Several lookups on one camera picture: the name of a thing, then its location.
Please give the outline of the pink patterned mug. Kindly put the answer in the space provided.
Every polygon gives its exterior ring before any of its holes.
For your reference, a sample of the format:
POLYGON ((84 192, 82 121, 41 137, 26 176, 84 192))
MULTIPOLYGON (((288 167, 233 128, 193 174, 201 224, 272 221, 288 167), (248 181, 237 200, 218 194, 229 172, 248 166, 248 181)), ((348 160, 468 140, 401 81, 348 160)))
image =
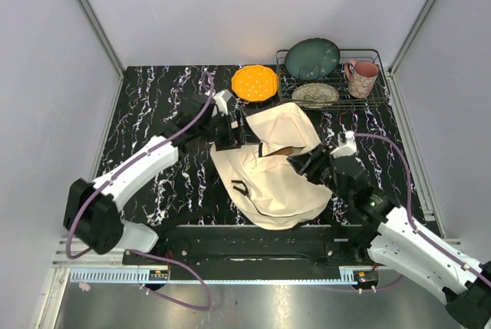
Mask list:
POLYGON ((349 61, 344 64, 348 93, 355 99, 367 98, 377 80, 378 66, 370 61, 349 61))

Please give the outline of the orange polka dot plate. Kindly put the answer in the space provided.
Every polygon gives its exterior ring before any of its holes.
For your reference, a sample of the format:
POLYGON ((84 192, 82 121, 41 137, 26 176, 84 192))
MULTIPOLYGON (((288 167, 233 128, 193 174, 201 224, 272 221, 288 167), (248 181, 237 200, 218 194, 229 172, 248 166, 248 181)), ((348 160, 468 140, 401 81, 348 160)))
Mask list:
POLYGON ((249 65, 237 70, 231 80, 232 92, 250 103, 266 101, 278 92, 277 74, 269 67, 249 65))

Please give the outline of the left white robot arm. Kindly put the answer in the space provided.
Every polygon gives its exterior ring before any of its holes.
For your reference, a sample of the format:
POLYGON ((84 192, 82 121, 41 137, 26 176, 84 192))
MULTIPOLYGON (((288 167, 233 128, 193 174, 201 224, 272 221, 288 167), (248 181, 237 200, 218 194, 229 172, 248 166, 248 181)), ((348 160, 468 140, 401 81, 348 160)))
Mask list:
POLYGON ((240 109, 226 114, 216 103, 187 109, 162 125, 146 145, 115 169, 92 181, 74 181, 63 221, 68 231, 67 257, 79 258, 71 251, 71 241, 79 238, 88 251, 99 255, 114 248, 136 249, 148 264, 160 263, 166 254, 166 246, 158 241, 160 236, 178 225, 213 214, 215 196, 209 193, 207 206, 183 212, 156 228, 123 219, 121 210, 152 178, 178 163, 193 147, 209 142, 220 150, 230 150, 242 144, 245 127, 246 117, 240 109))

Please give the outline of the dark teal plate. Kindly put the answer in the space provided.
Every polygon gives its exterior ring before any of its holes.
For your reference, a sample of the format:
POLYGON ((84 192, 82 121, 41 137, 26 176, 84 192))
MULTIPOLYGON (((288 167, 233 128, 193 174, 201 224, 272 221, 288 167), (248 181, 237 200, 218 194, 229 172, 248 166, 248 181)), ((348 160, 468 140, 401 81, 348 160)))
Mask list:
POLYGON ((330 74, 341 60, 338 46, 325 38, 309 38, 295 44, 285 56, 285 67, 294 78, 313 81, 330 74))

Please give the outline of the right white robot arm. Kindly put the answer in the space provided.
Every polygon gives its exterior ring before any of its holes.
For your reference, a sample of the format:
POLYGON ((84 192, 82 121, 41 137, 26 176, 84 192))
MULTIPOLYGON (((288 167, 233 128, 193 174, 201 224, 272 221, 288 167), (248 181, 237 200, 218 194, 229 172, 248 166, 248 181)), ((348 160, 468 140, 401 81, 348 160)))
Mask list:
POLYGON ((323 185, 354 212, 361 231, 348 246, 358 265, 370 260, 418 284, 441 301, 465 328, 490 321, 490 263, 455 249, 407 214, 381 189, 371 185, 353 156, 319 145, 288 162, 310 183, 323 185))

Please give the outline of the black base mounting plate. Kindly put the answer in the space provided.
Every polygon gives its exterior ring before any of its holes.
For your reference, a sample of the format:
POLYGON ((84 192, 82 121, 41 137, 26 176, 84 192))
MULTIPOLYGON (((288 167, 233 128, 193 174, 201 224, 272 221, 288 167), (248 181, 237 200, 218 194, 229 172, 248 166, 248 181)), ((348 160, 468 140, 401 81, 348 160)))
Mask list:
POLYGON ((374 265, 359 225, 303 225, 266 230, 253 225, 185 225, 165 231, 150 251, 199 262, 301 260, 324 265, 374 265))

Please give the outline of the brown leather wallet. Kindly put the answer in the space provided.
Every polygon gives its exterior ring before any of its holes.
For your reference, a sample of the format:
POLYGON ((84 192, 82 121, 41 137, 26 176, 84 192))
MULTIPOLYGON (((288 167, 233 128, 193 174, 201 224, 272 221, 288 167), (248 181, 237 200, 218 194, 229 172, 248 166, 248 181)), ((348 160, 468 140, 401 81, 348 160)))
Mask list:
POLYGON ((277 150, 275 154, 283 155, 283 156, 291 156, 291 155, 299 154, 301 151, 302 151, 301 147, 287 146, 283 149, 277 150))

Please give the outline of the beige patterned plate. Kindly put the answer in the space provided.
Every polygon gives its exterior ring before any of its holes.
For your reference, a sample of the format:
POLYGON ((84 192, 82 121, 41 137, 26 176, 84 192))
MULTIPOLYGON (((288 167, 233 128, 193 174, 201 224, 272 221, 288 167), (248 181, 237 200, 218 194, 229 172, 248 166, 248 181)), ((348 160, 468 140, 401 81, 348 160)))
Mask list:
POLYGON ((311 83, 297 87, 292 92, 292 100, 300 107, 322 109, 338 101, 340 94, 328 84, 311 83))

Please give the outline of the beige canvas backpack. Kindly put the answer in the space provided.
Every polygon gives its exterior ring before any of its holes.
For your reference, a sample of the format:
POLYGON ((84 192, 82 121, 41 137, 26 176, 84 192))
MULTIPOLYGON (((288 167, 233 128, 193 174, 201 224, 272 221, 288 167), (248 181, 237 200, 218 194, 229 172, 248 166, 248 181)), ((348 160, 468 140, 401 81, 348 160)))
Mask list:
POLYGON ((295 103, 286 103, 246 118, 259 145, 217 150, 210 156, 236 208, 255 225, 285 230, 316 218, 332 191, 298 175, 287 161, 321 143, 314 125, 295 103))

